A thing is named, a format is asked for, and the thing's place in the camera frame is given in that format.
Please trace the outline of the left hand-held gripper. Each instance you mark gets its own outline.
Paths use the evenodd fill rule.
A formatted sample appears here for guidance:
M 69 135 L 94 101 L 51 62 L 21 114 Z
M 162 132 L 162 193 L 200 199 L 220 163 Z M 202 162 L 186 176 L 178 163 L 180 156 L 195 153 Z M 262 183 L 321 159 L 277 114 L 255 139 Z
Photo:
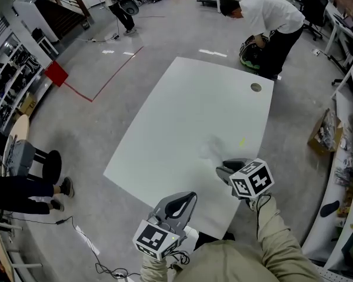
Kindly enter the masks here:
M 163 198 L 156 206 L 156 212 L 141 221 L 132 239 L 135 248 L 157 260 L 170 255 L 186 239 L 184 228 L 196 203 L 195 192 L 179 192 Z

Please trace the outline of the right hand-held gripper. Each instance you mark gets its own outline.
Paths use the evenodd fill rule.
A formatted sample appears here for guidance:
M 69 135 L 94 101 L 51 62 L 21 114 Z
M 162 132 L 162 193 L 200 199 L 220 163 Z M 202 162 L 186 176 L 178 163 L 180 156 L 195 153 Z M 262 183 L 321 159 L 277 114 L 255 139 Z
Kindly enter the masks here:
M 216 168 L 216 174 L 227 186 L 233 188 L 238 197 L 253 199 L 274 185 L 266 161 L 259 158 L 228 159 L 223 161 L 223 165 Z

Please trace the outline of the person's left forearm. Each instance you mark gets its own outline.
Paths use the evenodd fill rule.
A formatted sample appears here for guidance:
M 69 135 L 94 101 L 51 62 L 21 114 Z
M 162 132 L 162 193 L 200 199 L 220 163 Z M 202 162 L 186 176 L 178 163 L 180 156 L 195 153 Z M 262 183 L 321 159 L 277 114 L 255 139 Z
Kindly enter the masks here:
M 165 259 L 159 261 L 146 254 L 143 255 L 140 273 L 141 282 L 167 282 L 167 272 L 168 268 Z

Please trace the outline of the person's right forearm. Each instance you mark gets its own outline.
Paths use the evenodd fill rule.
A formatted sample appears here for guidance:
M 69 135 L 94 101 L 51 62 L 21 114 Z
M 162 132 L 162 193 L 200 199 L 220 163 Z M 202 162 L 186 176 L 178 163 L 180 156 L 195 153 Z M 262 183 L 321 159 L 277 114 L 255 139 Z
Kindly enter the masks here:
M 263 252 L 263 263 L 277 267 L 304 259 L 301 248 L 284 223 L 276 200 L 270 194 L 251 199 L 249 208 L 257 215 L 257 240 Z

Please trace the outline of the person's beige jacket torso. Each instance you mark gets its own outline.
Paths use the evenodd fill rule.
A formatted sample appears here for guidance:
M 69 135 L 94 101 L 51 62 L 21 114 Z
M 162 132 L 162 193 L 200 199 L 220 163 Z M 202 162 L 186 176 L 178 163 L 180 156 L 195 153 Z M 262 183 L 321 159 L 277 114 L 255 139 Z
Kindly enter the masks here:
M 265 239 L 263 255 L 232 241 L 204 245 L 173 282 L 321 282 L 312 263 L 291 239 Z

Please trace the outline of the cardboard box of packets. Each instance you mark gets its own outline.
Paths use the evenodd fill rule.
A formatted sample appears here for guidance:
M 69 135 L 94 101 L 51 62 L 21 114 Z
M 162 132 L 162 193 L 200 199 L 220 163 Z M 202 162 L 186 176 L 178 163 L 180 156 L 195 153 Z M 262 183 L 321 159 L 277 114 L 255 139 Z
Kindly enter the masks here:
M 343 127 L 336 111 L 326 109 L 316 122 L 307 145 L 318 155 L 323 156 L 337 151 L 341 142 Z

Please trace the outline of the black round stool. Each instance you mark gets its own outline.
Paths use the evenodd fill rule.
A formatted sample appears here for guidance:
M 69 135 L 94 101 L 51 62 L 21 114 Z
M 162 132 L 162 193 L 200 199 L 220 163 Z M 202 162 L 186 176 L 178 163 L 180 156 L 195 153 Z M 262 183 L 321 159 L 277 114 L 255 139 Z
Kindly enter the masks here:
M 46 153 L 42 150 L 35 149 L 33 161 L 42 165 L 42 176 L 35 176 L 30 173 L 27 175 L 28 180 L 37 182 L 47 182 L 56 185 L 59 181 L 62 169 L 61 155 L 57 150 Z

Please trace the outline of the white perforated panel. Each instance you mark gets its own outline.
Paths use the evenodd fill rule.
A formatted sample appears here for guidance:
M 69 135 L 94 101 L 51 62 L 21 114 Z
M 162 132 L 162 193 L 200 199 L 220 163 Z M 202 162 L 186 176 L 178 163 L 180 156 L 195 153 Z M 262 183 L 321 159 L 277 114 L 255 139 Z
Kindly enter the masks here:
M 342 276 L 320 266 L 316 266 L 316 268 L 324 282 L 353 282 L 353 278 Z

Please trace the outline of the grey bag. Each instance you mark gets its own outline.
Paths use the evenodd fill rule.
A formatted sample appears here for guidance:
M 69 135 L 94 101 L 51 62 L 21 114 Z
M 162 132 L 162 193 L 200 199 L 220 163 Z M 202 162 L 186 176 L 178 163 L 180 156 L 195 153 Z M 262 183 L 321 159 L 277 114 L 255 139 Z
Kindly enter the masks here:
M 27 140 L 9 138 L 2 165 L 4 176 L 27 176 L 35 156 L 35 148 Z

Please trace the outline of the round wooden table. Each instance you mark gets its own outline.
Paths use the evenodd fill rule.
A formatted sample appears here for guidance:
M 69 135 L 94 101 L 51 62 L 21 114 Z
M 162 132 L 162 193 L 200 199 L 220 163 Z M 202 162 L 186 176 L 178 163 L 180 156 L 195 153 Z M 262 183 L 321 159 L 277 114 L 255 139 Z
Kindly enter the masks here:
M 2 155 L 2 166 L 1 172 L 2 175 L 6 175 L 6 168 L 5 168 L 5 158 L 7 156 L 7 151 L 11 146 L 11 138 L 16 138 L 17 140 L 27 140 L 29 135 L 29 117 L 28 115 L 21 115 L 18 120 L 14 123 L 9 136 L 6 141 L 4 153 Z

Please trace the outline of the small cardboard box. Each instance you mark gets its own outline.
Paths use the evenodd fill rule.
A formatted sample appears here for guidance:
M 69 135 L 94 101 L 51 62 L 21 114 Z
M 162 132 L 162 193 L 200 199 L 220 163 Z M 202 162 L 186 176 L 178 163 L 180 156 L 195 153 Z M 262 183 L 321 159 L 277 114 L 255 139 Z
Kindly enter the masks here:
M 37 105 L 37 99 L 36 97 L 31 94 L 28 93 L 26 95 L 26 98 L 24 99 L 24 101 L 22 102 L 22 104 L 20 105 L 20 107 L 18 108 L 18 110 L 23 114 L 23 115 L 27 115 L 30 116 L 32 114 L 32 112 L 34 111 L 36 105 Z

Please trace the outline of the red bin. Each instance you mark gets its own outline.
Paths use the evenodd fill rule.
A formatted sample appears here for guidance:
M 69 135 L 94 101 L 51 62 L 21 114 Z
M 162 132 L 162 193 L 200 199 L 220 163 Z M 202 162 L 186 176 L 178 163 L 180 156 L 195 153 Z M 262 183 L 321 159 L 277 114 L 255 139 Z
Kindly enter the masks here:
M 68 78 L 67 72 L 60 66 L 57 61 L 53 61 L 45 70 L 45 75 L 53 84 L 60 87 Z

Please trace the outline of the black office chair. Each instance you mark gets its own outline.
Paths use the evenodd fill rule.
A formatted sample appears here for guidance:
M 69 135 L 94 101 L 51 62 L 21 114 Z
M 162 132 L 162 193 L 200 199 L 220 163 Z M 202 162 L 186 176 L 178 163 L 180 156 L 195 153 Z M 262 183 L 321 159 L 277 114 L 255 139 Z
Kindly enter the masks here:
M 303 24 L 303 29 L 309 30 L 314 41 L 322 39 L 323 35 L 314 26 L 322 28 L 325 25 L 325 10 L 328 0 L 301 0 L 300 10 L 308 24 Z

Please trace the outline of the long white desk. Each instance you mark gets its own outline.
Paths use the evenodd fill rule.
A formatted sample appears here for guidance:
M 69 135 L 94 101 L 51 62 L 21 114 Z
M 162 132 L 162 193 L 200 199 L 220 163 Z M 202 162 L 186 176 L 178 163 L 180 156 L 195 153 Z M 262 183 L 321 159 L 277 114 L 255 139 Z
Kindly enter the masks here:
M 350 39 L 353 40 L 353 32 L 347 28 L 345 25 L 343 25 L 338 18 L 343 19 L 344 17 L 341 15 L 339 10 L 337 10 L 336 7 L 332 3 L 328 3 L 326 8 L 325 8 L 325 15 L 329 19 L 330 23 L 332 23 L 332 32 L 331 35 L 329 36 L 328 43 L 326 45 L 326 48 L 324 50 L 324 53 L 328 55 L 330 52 L 333 43 L 334 42 L 341 42 L 344 39 L 344 36 L 348 36 Z

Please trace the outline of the white display shelf rack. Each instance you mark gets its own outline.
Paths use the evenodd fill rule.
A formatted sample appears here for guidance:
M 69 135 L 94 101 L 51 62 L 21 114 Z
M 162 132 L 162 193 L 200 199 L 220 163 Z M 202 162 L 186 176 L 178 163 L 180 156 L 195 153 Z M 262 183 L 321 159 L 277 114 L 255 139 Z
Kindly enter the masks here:
M 0 129 L 41 77 L 44 67 L 10 30 L 0 36 Z

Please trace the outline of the small white side table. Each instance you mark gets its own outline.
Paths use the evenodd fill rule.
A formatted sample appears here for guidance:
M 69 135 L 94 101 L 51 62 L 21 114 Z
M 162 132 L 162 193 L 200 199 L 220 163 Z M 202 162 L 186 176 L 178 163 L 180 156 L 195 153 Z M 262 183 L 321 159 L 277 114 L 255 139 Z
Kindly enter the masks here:
M 38 45 L 49 55 L 59 55 L 59 52 L 53 46 L 53 44 L 48 40 L 46 36 L 42 36 L 37 41 Z

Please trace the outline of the dark staircase with railing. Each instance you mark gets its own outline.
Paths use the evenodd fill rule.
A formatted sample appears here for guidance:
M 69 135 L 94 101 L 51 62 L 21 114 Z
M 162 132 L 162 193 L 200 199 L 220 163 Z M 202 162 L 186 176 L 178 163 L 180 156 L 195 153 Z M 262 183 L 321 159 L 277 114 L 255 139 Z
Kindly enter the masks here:
M 59 40 L 78 25 L 90 27 L 91 15 L 83 0 L 36 0 L 35 5 Z

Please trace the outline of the wooden desk with white frame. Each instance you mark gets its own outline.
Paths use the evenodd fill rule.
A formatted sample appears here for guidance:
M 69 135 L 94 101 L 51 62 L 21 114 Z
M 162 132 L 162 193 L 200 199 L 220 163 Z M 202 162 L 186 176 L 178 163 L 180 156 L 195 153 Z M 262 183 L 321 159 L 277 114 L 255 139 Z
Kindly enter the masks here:
M 14 226 L 11 224 L 0 223 L 1 227 L 7 229 L 19 229 L 22 230 L 22 227 Z M 23 259 L 19 254 L 18 249 L 10 249 L 6 247 L 1 236 L 0 231 L 0 263 L 4 268 L 6 276 L 9 278 L 10 282 L 20 281 L 16 279 L 19 277 L 17 270 L 29 269 L 29 268 L 40 268 L 43 267 L 42 263 L 24 263 Z

